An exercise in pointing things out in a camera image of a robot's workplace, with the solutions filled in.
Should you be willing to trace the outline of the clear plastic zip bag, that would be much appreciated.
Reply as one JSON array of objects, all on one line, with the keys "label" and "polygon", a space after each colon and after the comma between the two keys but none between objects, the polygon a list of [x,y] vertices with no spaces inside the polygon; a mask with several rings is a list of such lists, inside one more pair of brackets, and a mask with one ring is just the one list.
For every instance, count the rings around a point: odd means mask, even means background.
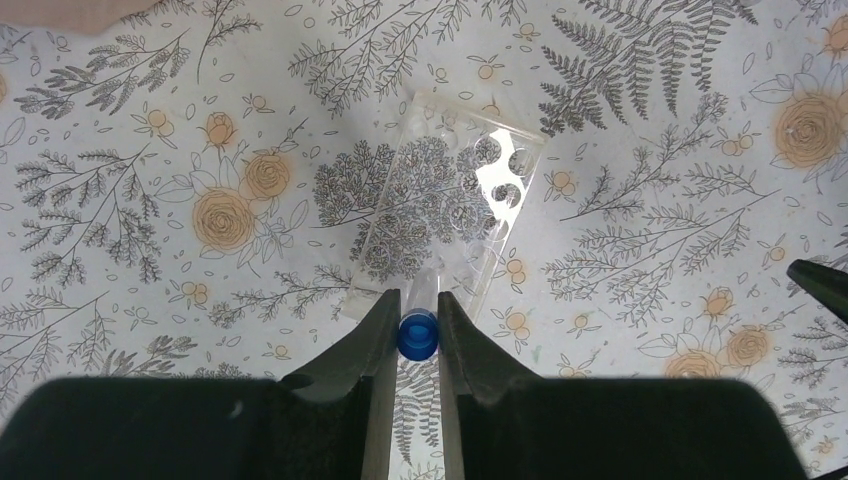
[{"label": "clear plastic zip bag", "polygon": [[485,302],[547,136],[419,91],[403,122],[341,311],[427,273],[470,318]]}]

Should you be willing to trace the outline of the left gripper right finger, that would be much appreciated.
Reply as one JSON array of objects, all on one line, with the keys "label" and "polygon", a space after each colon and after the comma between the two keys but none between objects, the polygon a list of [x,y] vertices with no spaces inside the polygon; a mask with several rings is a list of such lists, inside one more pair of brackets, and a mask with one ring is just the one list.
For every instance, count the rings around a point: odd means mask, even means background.
[{"label": "left gripper right finger", "polygon": [[554,379],[438,297],[449,479],[802,479],[774,411],[729,379]]}]

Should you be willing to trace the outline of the pink plastic bin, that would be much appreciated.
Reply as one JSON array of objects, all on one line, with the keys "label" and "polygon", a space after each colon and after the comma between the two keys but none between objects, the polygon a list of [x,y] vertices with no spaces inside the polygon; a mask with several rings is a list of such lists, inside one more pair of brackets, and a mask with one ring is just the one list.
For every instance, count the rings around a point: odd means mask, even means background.
[{"label": "pink plastic bin", "polygon": [[95,35],[155,0],[1,0],[1,22]]}]

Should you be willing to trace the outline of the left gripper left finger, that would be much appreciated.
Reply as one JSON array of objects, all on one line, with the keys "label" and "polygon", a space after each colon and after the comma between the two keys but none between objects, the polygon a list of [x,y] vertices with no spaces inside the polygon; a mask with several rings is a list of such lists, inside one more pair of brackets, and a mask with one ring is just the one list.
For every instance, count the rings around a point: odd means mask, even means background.
[{"label": "left gripper left finger", "polygon": [[400,294],[280,380],[63,378],[1,436],[5,479],[384,479]]}]

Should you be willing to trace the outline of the blue-capped test tube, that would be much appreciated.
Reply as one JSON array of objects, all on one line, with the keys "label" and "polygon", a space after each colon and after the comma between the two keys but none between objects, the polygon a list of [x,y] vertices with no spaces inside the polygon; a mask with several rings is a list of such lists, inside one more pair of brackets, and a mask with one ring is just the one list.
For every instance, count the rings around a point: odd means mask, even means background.
[{"label": "blue-capped test tube", "polygon": [[439,273],[422,269],[413,279],[397,334],[397,349],[410,361],[425,361],[436,352],[438,333]]}]

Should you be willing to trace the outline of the floral table mat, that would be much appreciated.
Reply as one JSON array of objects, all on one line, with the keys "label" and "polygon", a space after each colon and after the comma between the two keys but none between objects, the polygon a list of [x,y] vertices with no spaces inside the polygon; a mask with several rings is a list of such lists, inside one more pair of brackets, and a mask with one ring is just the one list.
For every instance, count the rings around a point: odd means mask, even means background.
[{"label": "floral table mat", "polygon": [[547,136],[476,318],[545,376],[751,383],[847,463],[843,1],[157,1],[1,24],[1,414],[278,378],[341,311],[417,92]]}]

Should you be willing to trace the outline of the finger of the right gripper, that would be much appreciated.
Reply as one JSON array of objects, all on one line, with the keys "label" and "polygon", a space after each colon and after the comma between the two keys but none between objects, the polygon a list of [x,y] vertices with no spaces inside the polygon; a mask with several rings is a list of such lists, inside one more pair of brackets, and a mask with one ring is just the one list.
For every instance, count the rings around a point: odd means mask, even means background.
[{"label": "finger of the right gripper", "polygon": [[847,273],[808,260],[795,260],[787,275],[844,324],[847,323]]}]

